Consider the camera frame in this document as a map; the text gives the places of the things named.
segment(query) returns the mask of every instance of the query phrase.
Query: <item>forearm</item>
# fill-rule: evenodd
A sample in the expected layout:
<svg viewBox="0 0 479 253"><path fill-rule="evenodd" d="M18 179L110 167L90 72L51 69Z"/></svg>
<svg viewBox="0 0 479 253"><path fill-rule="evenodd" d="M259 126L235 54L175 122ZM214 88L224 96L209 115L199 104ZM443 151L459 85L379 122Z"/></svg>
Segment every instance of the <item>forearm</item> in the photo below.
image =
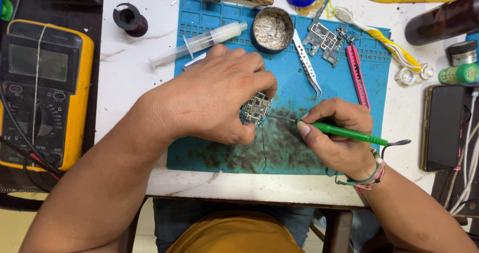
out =
<svg viewBox="0 0 479 253"><path fill-rule="evenodd" d="M395 246L412 252L478 252L437 201L392 168L386 166L382 181L363 194Z"/></svg>
<svg viewBox="0 0 479 253"><path fill-rule="evenodd" d="M130 111L65 174L42 205L21 252L97 248L128 227L152 166L169 144L154 142L153 147L145 137L149 133L138 125L139 115Z"/></svg>

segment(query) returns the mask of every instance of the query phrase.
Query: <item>blue silicone repair mat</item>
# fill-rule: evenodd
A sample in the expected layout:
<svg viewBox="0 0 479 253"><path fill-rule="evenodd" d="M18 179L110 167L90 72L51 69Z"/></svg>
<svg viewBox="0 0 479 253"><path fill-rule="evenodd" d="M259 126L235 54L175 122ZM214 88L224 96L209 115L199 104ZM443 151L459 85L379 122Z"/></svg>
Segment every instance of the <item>blue silicone repair mat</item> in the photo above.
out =
<svg viewBox="0 0 479 253"><path fill-rule="evenodd" d="M180 0L176 44L184 44L183 35L189 38L232 22L246 21L248 29L224 44L230 49L244 48L248 53L257 52L249 37L250 25L257 13L258 10L249 7L207 3L202 0ZM311 18L297 15L291 17L299 37L305 38ZM332 31L341 24L327 20L321 20L321 23ZM391 56L386 48L367 33L349 25L347 28L361 37L355 45L361 58L362 76L374 118L373 135L381 136ZM384 35L389 34L389 29L380 30ZM319 102L314 100L316 94L306 78L292 43L279 54L261 55L266 69L272 71L278 80L278 91L269 110L270 114L296 119ZM309 57L323 91L321 99L340 97L358 103L344 47L337 56L339 62L335 68L320 54ZM177 59L174 75L181 74L183 65L190 60L189 56ZM176 140L168 149L167 167L174 170L214 172L223 169L224 172L326 174L327 169L307 148L294 123L268 118L263 128L256 128L255 135L254 141L249 145L227 146L195 137Z"/></svg>

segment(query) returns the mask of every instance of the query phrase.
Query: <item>person's hand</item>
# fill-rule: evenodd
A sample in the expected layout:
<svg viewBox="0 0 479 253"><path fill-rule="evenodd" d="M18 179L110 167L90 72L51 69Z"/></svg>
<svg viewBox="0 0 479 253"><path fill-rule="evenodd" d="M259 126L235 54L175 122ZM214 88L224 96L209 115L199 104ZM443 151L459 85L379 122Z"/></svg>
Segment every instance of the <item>person's hand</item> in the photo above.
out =
<svg viewBox="0 0 479 253"><path fill-rule="evenodd" d="M330 117L339 127L371 134L373 118L367 107L340 98L321 101L297 124L308 147L333 170L344 172L355 180L367 179L376 169L371 144L343 136L328 137L308 123Z"/></svg>
<svg viewBox="0 0 479 253"><path fill-rule="evenodd" d="M145 113L143 122L161 137L189 135L248 144L256 126L241 124L239 110L258 91L274 97L276 88L276 78L265 71L260 54L216 44L198 65L148 91L136 105ZM155 131L161 125L167 129Z"/></svg>

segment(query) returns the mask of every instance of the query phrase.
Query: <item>yellow multimeter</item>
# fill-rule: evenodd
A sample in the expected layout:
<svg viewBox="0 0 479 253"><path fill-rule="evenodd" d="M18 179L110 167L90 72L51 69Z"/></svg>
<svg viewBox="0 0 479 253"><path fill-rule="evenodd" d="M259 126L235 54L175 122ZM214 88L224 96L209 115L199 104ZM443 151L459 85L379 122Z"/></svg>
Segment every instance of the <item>yellow multimeter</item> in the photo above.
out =
<svg viewBox="0 0 479 253"><path fill-rule="evenodd" d="M52 165L59 170L68 170L81 157L93 49L93 41L83 33L21 19L10 22L2 38L1 78L7 104L29 142L53 158ZM3 105L0 117L2 137L30 153ZM0 164L21 169L23 156L0 144Z"/></svg>

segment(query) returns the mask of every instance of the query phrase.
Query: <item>syringe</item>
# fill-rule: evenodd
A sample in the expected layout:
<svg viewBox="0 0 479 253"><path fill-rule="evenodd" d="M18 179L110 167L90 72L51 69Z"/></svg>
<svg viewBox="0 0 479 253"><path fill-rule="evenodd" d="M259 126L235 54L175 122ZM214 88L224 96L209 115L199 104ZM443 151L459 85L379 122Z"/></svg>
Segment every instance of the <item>syringe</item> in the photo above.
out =
<svg viewBox="0 0 479 253"><path fill-rule="evenodd" d="M175 49L166 51L156 58L148 58L148 60L150 62L150 65L155 68L160 64L173 61L177 58L187 55L188 53L191 55L191 58L193 58L193 53L211 47L216 43L221 43L238 36L243 30L246 29L247 26L248 25L246 24L246 22L243 22L241 24L238 22L234 22L219 27L217 29L212 29L201 35L189 39L187 39L183 35L185 44L178 46Z"/></svg>

